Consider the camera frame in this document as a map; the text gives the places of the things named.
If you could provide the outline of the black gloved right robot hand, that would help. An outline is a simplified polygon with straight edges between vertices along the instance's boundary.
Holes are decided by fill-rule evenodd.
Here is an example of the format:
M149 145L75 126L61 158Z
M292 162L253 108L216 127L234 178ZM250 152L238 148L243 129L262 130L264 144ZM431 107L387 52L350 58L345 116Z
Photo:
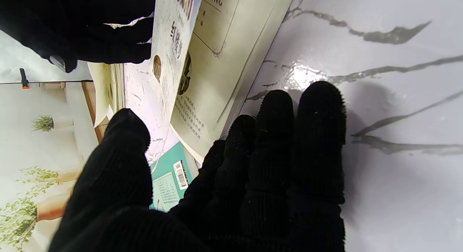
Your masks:
M151 57L156 0L1 0L1 31L66 73Z

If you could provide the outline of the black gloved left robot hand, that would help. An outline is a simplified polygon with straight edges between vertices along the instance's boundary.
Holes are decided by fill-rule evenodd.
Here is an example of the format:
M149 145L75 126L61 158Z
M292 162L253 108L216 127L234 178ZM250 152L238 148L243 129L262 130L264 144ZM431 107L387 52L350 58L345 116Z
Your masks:
M131 110L110 120L67 202L50 252L344 252L341 92L317 81L294 114L273 90L240 115L169 212L152 210L149 132Z

